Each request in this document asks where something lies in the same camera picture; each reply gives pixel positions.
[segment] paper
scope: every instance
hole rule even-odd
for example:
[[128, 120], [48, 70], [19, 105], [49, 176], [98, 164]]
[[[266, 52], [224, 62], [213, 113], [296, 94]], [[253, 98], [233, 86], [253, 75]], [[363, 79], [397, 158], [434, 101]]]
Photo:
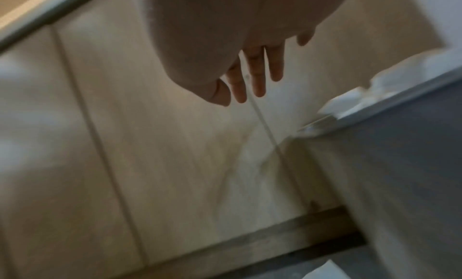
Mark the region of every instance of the paper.
[[329, 260], [321, 267], [307, 274], [303, 279], [350, 279], [350, 277], [339, 266]]
[[319, 113], [341, 119], [461, 66], [461, 48], [423, 52], [379, 72], [369, 89], [355, 88], [331, 99]]

